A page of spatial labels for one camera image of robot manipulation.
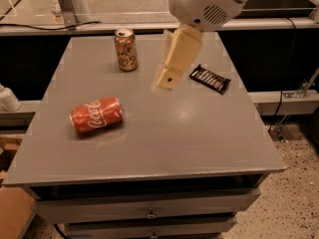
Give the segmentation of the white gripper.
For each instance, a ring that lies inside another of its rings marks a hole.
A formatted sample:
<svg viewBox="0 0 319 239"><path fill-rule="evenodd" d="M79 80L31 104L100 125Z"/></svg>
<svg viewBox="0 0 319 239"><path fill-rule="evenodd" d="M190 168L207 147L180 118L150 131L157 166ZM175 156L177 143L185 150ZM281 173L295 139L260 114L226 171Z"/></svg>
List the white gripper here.
<svg viewBox="0 0 319 239"><path fill-rule="evenodd" d="M216 31L238 16L243 5L240 0L168 0L170 14L185 25L168 34L170 46L156 86L174 89L202 48L200 31Z"/></svg>

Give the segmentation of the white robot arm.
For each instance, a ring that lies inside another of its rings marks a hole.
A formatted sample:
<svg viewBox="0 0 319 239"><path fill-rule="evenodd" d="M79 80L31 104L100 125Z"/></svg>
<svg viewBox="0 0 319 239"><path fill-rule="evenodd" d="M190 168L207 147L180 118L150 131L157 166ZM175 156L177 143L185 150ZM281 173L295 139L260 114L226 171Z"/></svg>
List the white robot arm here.
<svg viewBox="0 0 319 239"><path fill-rule="evenodd" d="M172 90L190 68L202 47L204 32L214 32L238 16L248 0L167 0L169 13L179 21L169 34L170 46L156 86Z"/></svg>

